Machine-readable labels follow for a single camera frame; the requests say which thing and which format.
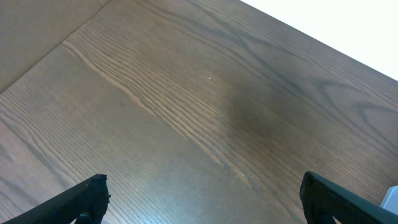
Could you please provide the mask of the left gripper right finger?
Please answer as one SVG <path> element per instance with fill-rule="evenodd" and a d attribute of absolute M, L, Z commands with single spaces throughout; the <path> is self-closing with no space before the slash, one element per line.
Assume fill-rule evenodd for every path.
<path fill-rule="evenodd" d="M 397 223 L 396 214 L 312 171 L 303 176 L 300 199 L 308 224 Z"/>

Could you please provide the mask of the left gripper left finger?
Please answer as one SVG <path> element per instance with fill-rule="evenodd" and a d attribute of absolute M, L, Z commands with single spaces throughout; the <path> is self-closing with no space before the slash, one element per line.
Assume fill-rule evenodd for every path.
<path fill-rule="evenodd" d="M 101 223 L 110 196 L 107 175 L 96 174 L 4 224 Z"/>

